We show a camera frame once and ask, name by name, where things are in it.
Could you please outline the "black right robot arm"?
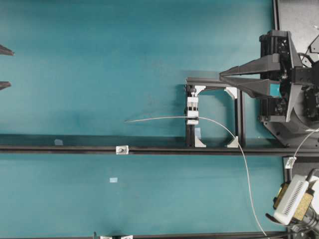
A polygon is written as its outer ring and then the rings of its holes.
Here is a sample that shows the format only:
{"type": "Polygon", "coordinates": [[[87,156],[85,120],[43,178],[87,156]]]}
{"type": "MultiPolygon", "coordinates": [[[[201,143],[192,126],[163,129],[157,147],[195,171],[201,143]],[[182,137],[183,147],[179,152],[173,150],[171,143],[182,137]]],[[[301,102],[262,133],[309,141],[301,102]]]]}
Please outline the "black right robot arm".
{"type": "Polygon", "coordinates": [[[299,95],[306,113],[319,119],[319,63],[297,52],[290,31],[270,30],[259,37],[260,58],[219,74],[219,79],[260,100],[261,122],[289,122],[299,95]]]}

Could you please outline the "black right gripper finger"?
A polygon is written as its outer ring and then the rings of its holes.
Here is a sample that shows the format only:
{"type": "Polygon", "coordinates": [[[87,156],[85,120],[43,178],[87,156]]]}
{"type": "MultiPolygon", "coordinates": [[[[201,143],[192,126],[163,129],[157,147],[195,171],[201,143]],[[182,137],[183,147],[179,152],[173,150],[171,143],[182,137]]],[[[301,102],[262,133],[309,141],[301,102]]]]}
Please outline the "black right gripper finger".
{"type": "Polygon", "coordinates": [[[251,75],[279,71],[280,69],[280,56],[266,55],[241,66],[232,67],[229,70],[221,72],[220,75],[251,75]]]}
{"type": "Polygon", "coordinates": [[[235,87],[252,98],[270,97],[270,80],[239,77],[219,77],[221,81],[235,87]]]}

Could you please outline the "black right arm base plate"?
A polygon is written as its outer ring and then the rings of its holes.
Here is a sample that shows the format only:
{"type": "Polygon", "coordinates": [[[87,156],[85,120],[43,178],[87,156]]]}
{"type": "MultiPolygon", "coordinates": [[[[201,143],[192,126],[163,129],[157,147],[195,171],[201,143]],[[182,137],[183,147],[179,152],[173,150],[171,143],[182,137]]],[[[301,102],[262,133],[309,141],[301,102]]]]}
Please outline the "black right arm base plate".
{"type": "Polygon", "coordinates": [[[291,116],[289,122],[269,121],[260,118],[264,127],[285,147],[297,148],[307,135],[314,132],[319,127],[319,122],[302,120],[296,116],[291,116]]]}

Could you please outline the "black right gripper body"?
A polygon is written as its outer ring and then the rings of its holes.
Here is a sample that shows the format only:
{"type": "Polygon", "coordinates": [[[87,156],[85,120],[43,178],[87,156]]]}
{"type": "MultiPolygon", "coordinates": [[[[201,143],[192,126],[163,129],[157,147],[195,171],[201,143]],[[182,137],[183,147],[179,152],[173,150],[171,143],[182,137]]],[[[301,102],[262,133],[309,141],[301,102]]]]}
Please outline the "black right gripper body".
{"type": "Polygon", "coordinates": [[[279,70],[270,70],[261,73],[261,79],[273,81],[270,85],[271,96],[260,100],[260,121],[263,122],[289,122],[294,107],[290,99],[294,90],[299,93],[300,86],[292,80],[295,68],[301,68],[302,62],[292,41],[290,31],[271,30],[259,37],[261,43],[261,56],[276,55],[279,70]]]}

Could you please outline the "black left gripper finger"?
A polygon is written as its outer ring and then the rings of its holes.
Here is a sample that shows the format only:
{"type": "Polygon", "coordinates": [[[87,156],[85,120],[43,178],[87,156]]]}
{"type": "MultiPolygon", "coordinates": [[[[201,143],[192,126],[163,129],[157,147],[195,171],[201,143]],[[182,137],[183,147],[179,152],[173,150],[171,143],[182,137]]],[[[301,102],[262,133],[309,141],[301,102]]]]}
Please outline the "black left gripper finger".
{"type": "Polygon", "coordinates": [[[3,45],[0,45],[0,55],[8,55],[8,56],[13,56],[14,52],[3,45]]]}
{"type": "Polygon", "coordinates": [[[3,89],[8,88],[10,86],[11,86],[10,82],[0,81],[0,90],[3,90],[3,89]]]}

